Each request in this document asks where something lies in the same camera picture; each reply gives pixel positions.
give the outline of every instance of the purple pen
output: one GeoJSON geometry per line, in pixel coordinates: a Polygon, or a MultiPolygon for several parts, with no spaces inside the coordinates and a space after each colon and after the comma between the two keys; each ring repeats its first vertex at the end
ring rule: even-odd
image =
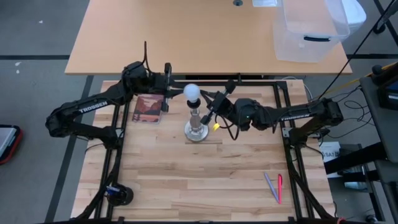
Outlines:
{"type": "Polygon", "coordinates": [[[272,185],[271,180],[269,179],[267,172],[264,172],[264,177],[266,177],[266,180],[267,180],[267,182],[268,182],[269,188],[271,189],[272,194],[274,195],[274,197],[275,197],[275,199],[276,199],[276,202],[279,203],[278,195],[276,195],[274,186],[272,185]]]}

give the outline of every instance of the wooden desk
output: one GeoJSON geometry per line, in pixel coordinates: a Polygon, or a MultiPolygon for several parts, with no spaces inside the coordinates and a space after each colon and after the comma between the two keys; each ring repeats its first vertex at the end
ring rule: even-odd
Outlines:
{"type": "MultiPolygon", "coordinates": [[[[102,91],[115,83],[104,82],[102,91]]],[[[288,81],[288,86],[293,105],[307,101],[301,80],[288,81]]],[[[201,88],[223,89],[222,86],[201,88]]],[[[229,99],[237,98],[253,98],[262,105],[275,106],[272,87],[268,86],[237,86],[229,99]]],[[[192,144],[183,132],[189,118],[184,96],[169,101],[170,111],[163,114],[160,124],[132,122],[135,104],[136,101],[131,102],[119,173],[119,182],[131,187],[135,196],[129,205],[115,207],[113,218],[269,221],[295,216],[279,128],[275,134],[271,129],[251,128],[241,132],[237,141],[233,141],[226,130],[219,129],[211,132],[206,141],[192,144]],[[264,171],[276,187],[277,175],[282,174],[282,205],[271,194],[264,171]]],[[[112,115],[112,106],[97,110],[94,125],[111,125],[112,115]]],[[[296,123],[300,126],[305,122],[302,119],[296,123]]],[[[89,146],[98,143],[99,140],[90,141],[89,146]]],[[[318,148],[314,140],[308,145],[318,148]]],[[[98,146],[86,153],[72,217],[79,215],[97,192],[105,152],[98,146]]],[[[333,214],[333,200],[321,156],[308,149],[302,149],[302,154],[310,190],[333,214]]],[[[299,195],[303,215],[307,216],[301,190],[299,195]]]]}
{"type": "MultiPolygon", "coordinates": [[[[320,63],[277,60],[276,9],[232,0],[92,0],[65,70],[67,75],[120,75],[141,61],[148,43],[155,72],[176,75],[336,75],[347,58],[338,44],[320,63]]],[[[343,74],[351,74],[347,66],[343,74]]]]}

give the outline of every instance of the pen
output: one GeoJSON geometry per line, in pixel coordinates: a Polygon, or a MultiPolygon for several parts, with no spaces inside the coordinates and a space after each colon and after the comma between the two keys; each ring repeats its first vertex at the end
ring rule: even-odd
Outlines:
{"type": "Polygon", "coordinates": [[[282,204],[282,175],[278,174],[279,204],[282,204]]]}
{"type": "Polygon", "coordinates": [[[274,195],[274,197],[275,197],[275,199],[276,199],[276,202],[279,203],[278,196],[276,195],[274,186],[272,185],[271,180],[269,179],[268,174],[267,174],[266,172],[264,172],[264,177],[266,177],[266,180],[267,180],[267,182],[268,182],[269,188],[271,189],[272,194],[274,195]]]}

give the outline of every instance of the yellow tag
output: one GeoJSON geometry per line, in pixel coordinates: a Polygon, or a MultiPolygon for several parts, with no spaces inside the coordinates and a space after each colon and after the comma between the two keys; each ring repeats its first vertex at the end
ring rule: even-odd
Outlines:
{"type": "Polygon", "coordinates": [[[218,123],[215,123],[213,126],[213,131],[216,131],[219,127],[220,125],[218,123]]]}

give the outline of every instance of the pink pen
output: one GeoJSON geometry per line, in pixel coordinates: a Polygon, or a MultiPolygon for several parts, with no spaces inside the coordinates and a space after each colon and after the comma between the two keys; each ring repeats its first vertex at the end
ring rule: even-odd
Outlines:
{"type": "Polygon", "coordinates": [[[278,174],[278,195],[279,204],[282,204],[282,175],[278,174]]]}

